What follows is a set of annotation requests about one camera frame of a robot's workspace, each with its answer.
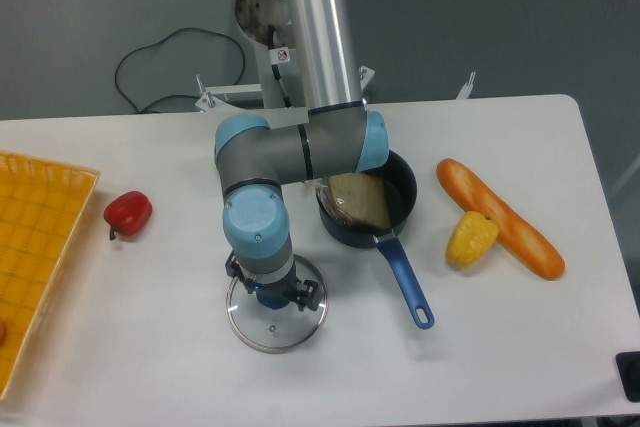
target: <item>yellow basket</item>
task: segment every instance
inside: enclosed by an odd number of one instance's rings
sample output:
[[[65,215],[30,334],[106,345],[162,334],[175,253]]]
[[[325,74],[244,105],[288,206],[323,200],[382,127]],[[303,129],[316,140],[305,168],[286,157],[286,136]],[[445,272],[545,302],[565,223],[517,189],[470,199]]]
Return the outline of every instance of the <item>yellow basket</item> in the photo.
[[[0,400],[100,172],[0,151]]]

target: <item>baguette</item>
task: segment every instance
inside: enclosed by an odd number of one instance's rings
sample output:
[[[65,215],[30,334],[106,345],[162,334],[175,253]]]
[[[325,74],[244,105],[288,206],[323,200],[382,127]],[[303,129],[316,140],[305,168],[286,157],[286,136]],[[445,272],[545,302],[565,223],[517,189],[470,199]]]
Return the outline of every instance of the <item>baguette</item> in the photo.
[[[498,224],[498,242],[529,270],[547,280],[562,275],[564,260],[553,245],[471,170],[456,160],[444,159],[436,173],[444,190],[463,210],[475,210]]]

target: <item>pan handle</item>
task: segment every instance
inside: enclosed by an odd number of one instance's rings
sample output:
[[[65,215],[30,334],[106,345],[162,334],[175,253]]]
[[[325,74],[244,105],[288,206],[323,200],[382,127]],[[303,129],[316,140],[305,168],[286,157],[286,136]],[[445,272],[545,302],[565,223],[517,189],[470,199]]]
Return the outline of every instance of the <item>pan handle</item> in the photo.
[[[391,270],[393,270],[393,274],[396,276],[400,290],[402,290],[402,295],[404,295],[404,300],[407,302],[407,306],[411,311],[411,316],[416,325],[421,329],[430,329],[433,327],[435,320],[427,303],[427,299],[424,297],[424,293],[420,288],[416,274],[413,272],[413,268],[409,263],[407,254],[402,248],[402,244],[393,232],[374,238],[376,247],[384,258],[387,259]],[[426,318],[426,322],[420,318],[420,313]]]

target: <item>saucepan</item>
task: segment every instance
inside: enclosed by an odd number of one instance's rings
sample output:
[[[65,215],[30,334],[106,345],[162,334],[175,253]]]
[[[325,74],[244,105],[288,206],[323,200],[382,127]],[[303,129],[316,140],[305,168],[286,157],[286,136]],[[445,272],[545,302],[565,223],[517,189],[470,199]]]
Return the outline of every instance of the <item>saucepan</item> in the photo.
[[[391,266],[414,322],[421,329],[430,329],[434,324],[433,314],[397,237],[404,229],[416,203],[418,188],[415,175],[409,164],[393,151],[389,152],[389,158],[382,167],[365,173],[384,180],[384,196],[391,229],[345,225],[329,214],[318,195],[322,223],[329,234],[343,244],[357,249],[377,248]]]

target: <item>black cable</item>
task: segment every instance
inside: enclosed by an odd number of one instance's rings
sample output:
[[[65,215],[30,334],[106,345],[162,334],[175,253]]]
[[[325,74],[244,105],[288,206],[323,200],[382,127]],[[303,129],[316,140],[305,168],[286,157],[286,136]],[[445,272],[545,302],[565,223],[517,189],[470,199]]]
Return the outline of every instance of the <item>black cable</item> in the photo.
[[[146,50],[146,49],[151,49],[154,47],[159,47],[160,45],[164,44],[167,40],[171,39],[172,37],[175,37],[176,35],[182,33],[182,32],[198,32],[201,34],[208,34],[208,35],[213,35],[214,37],[221,37],[223,39],[227,39],[230,42],[233,42],[233,44],[238,47],[238,50],[240,51],[240,55],[242,55],[242,68],[240,69],[240,73],[238,74],[238,77],[236,78],[235,82],[233,83],[233,85],[237,85],[238,82],[240,82],[240,80],[242,79],[242,76],[244,75],[244,71],[245,71],[245,67],[246,67],[246,56],[244,54],[244,50],[242,49],[242,46],[240,45],[240,43],[234,39],[233,37],[230,37],[226,34],[221,34],[220,32],[213,32],[212,30],[205,30],[205,29],[200,29],[198,27],[183,27],[181,29],[178,29],[172,33],[170,33],[169,35],[167,35],[164,39],[160,40],[159,42],[156,42],[155,44],[151,44],[151,45],[145,45],[144,47],[138,47],[135,50],[132,50],[131,52],[129,52],[127,55],[125,55],[122,60],[118,63],[118,66],[116,67],[116,72],[114,75],[114,84],[116,86],[116,90],[118,91],[118,93],[124,98],[124,100],[126,100],[129,105],[131,107],[133,107],[133,110],[135,110],[136,114],[150,114],[150,113],[154,113],[154,114],[158,114],[159,112],[157,111],[152,111],[149,110],[151,109],[151,107],[153,107],[154,105],[158,105],[161,102],[164,102],[165,100],[169,100],[169,99],[199,99],[200,96],[197,95],[188,95],[188,94],[172,94],[172,95],[166,95],[164,97],[161,97],[160,99],[154,100],[153,102],[151,102],[149,105],[143,107],[142,109],[139,109],[138,106],[136,105],[136,103],[131,100],[127,94],[125,94],[122,89],[120,88],[120,85],[118,84],[118,73],[120,72],[120,68],[122,67],[122,64],[125,63],[125,61],[131,57],[133,54],[136,54],[142,50]]]
[[[267,29],[267,49],[273,50],[276,48],[273,42],[273,37],[276,34],[276,28],[273,25],[269,24]],[[278,64],[271,64],[271,71],[273,72],[273,77],[276,79],[278,85],[280,86],[280,93],[282,94],[284,106],[293,107],[291,99],[289,99],[289,94],[287,94],[287,89],[285,88],[284,82],[282,81],[282,76],[280,75],[280,68],[278,67]]]

